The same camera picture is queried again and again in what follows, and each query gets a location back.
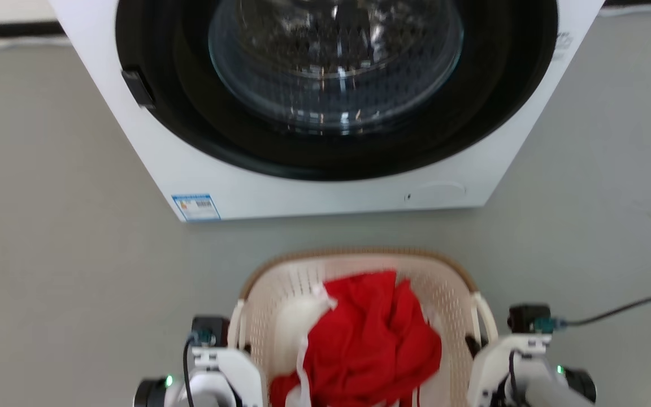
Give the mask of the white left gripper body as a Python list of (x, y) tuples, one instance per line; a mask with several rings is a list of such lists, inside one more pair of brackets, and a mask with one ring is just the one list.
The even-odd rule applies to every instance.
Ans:
[(204, 347), (191, 353), (189, 407), (264, 407), (264, 381), (248, 354)]

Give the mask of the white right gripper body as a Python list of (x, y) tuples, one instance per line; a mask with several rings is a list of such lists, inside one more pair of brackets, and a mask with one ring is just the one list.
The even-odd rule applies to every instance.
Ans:
[(531, 407), (527, 389), (553, 381), (546, 360), (550, 334), (513, 334), (491, 341), (475, 356), (468, 382), (468, 407)]

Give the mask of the cream plastic laundry basket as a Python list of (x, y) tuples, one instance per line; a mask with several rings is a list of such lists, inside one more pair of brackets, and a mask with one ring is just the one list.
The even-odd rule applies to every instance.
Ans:
[(228, 346), (251, 344), (264, 384), (272, 379), (275, 322), (287, 301), (317, 283), (365, 271), (395, 270), (409, 280), (424, 318), (441, 335), (439, 373), (419, 390), (420, 407), (468, 407), (473, 358), (465, 337), (496, 340), (498, 328), (471, 275), (451, 258), (418, 248), (323, 248), (288, 253), (262, 265), (246, 281), (228, 328)]

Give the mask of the white garment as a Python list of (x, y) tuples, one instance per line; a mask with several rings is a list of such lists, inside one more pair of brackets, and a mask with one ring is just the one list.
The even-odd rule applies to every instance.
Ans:
[(309, 374), (305, 368), (309, 334), (321, 317), (335, 309), (323, 283), (286, 302), (276, 318), (271, 356), (271, 407), (313, 407)]

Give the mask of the red garment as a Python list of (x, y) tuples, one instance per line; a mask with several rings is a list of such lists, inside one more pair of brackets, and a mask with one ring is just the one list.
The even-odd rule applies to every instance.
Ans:
[(420, 407), (442, 343), (395, 270), (329, 280), (328, 307), (300, 342), (292, 373), (270, 381), (270, 407)]

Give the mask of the blue energy label sticker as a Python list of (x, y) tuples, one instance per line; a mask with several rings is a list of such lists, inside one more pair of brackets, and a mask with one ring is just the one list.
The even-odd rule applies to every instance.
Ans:
[(219, 211), (210, 195), (173, 195), (171, 198), (183, 222), (220, 220)]

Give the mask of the white front-load washing machine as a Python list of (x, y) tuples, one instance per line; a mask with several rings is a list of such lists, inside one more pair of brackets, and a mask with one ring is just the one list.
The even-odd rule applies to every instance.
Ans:
[(115, 41), (119, 0), (49, 0), (117, 123), (180, 220), (173, 195), (210, 195), (221, 220), (484, 206), (604, 1), (558, 0), (558, 36), (545, 76), (524, 106), (488, 137), (419, 169), (372, 179), (316, 182), (245, 170), (174, 136), (137, 103), (125, 83)]

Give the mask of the black round washer door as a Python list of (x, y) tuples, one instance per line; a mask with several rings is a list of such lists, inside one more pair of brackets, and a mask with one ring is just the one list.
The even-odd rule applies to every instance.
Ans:
[(119, 0), (137, 103), (204, 154), (287, 179), (395, 175), (473, 146), (535, 92), (558, 0)]

